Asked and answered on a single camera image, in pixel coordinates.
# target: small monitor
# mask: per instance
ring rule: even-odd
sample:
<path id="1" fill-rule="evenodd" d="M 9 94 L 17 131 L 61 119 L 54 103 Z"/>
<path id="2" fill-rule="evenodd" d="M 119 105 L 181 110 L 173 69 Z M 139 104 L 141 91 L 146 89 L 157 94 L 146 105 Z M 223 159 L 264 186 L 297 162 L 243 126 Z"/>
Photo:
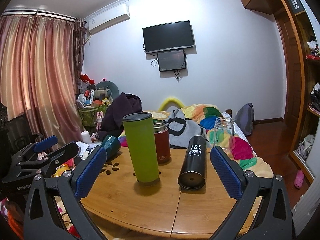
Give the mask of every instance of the small monitor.
<path id="1" fill-rule="evenodd" d="M 146 53 L 195 46 L 190 21 L 155 25 L 142 32 Z"/>
<path id="2" fill-rule="evenodd" d="M 159 71 L 186 69 L 186 55 L 183 49 L 158 53 Z"/>

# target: wooden floor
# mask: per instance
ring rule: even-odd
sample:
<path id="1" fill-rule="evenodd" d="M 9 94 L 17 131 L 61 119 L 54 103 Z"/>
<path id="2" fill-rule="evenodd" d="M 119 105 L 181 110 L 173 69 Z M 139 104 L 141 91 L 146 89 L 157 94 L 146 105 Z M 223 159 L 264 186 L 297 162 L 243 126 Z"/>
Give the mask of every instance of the wooden floor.
<path id="1" fill-rule="evenodd" d="M 290 199 L 291 208 L 307 191 L 309 185 L 303 181 L 301 189 L 293 185 L 298 168 L 288 157 L 294 131 L 289 130 L 282 122 L 257 124 L 251 136 L 247 137 L 257 155 L 268 163 L 274 174 L 284 178 Z"/>

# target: camouflage storage bin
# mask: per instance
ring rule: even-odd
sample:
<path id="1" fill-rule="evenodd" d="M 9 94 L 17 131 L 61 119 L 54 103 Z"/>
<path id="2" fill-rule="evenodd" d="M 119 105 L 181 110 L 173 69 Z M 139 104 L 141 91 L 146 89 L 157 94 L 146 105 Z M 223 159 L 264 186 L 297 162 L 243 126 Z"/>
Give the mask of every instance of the camouflage storage bin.
<path id="1" fill-rule="evenodd" d="M 103 112 L 103 114 L 106 113 L 106 110 L 108 108 L 107 104 L 94 107 L 94 108 L 86 108 L 86 109 L 78 109 L 78 113 L 82 120 L 83 126 L 91 126 L 95 127 L 97 124 L 97 112 Z"/>

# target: blue textured pad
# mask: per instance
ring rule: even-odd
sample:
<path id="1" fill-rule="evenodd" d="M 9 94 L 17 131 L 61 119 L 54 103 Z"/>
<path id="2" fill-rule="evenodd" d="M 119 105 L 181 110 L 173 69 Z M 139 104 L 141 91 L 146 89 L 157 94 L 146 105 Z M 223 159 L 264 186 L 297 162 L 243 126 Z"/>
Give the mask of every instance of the blue textured pad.
<path id="1" fill-rule="evenodd" d="M 101 147 L 84 168 L 82 174 L 76 181 L 75 196 L 78 200 L 87 197 L 99 175 L 99 172 L 106 162 L 106 159 L 107 152 L 103 147 Z"/>
<path id="2" fill-rule="evenodd" d="M 213 147 L 210 151 L 210 161 L 228 192 L 229 197 L 241 199 L 241 181 L 216 147 Z"/>
<path id="3" fill-rule="evenodd" d="M 45 151 L 46 149 L 49 149 L 53 145 L 56 145 L 58 143 L 58 138 L 55 135 L 52 135 L 41 142 L 36 143 L 36 146 L 33 148 L 33 151 L 35 153 L 41 153 Z"/>

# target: curtain rod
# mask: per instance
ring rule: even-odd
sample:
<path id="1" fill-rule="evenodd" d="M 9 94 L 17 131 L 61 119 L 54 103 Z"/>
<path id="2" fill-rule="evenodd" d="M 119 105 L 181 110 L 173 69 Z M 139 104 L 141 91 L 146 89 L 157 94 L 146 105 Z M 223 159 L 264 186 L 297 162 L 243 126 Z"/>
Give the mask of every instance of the curtain rod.
<path id="1" fill-rule="evenodd" d="M 43 10 L 33 10 L 33 9 L 8 9 L 8 10 L 5 10 L 2 15 L 13 15 L 13 14 L 41 15 L 41 16 L 62 19 L 70 22 L 76 21 L 76 18 L 68 15 L 53 13 L 53 12 L 48 12 Z"/>

